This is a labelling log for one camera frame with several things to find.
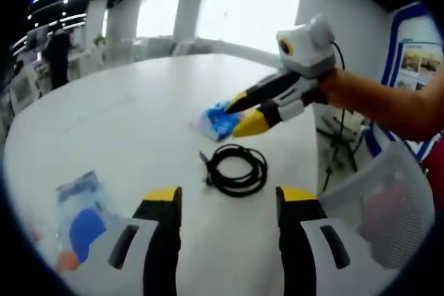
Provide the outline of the person's right hand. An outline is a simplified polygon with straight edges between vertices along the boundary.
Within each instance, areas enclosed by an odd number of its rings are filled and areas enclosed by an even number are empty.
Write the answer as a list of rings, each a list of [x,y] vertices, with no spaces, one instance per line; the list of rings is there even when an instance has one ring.
[[[318,86],[327,96],[330,105],[337,108],[350,108],[347,86],[351,77],[350,72],[335,68],[318,79]]]

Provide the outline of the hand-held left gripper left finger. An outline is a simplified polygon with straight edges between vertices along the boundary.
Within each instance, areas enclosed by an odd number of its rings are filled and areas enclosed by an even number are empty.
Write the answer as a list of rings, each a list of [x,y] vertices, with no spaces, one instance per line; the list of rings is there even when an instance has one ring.
[[[77,295],[177,295],[182,188],[149,191],[89,247],[74,272]]]

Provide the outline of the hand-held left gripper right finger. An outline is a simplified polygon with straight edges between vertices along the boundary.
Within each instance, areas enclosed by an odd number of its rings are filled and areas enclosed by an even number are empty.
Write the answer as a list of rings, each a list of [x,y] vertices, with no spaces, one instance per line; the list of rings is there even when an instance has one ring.
[[[310,192],[275,190],[285,295],[378,295],[389,271],[370,255],[367,242],[330,218]]]

